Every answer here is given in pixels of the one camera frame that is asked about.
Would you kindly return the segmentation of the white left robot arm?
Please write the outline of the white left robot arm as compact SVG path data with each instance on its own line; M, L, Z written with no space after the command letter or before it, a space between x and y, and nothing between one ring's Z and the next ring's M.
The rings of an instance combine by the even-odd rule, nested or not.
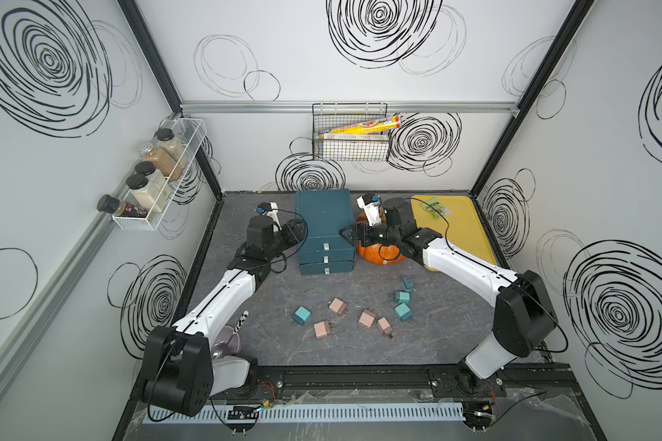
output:
M196 415L213 395L248 382L253 362L222 349L216 338L238 308L261 287L274 262L306 239L308 227L294 213L285 223L259 214L249 220L246 242L222 279L184 317L149 334L135 396L145 404Z

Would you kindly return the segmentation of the teal drawer cabinet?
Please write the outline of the teal drawer cabinet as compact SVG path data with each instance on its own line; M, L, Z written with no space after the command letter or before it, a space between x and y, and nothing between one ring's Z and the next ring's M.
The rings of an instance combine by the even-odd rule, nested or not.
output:
M340 232L354 223L348 189L296 193L295 211L307 223L308 235L298 245L299 270L304 276L347 273L354 269L356 249Z

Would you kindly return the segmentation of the pink plug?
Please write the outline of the pink plug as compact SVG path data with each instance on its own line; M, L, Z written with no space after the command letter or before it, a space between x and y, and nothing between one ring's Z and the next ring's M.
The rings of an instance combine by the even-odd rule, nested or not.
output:
M329 304L329 310L336 316L342 316L348 311L348 305L345 301L335 298Z
M393 327L390 325L389 321L382 317L377 320L378 329L383 337L392 338L393 337Z
M313 329L316 339L324 339L331 336L333 332L333 323L329 321L321 321L315 323Z
M373 327L373 324L375 323L375 320L376 320L375 313L368 310L368 309L365 309L360 314L358 323L362 328L370 330L371 327Z

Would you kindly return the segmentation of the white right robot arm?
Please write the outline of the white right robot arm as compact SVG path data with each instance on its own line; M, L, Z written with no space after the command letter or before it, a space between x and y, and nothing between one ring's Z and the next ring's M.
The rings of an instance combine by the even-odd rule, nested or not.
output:
M494 308L492 331L459 364L456 378L468 393L513 360L527 358L559 327L547 288L535 272L491 265L441 233L420 228L411 204L402 198L383 202L366 193L357 203L366 221L341 230L348 242L394 246L402 257L451 277Z

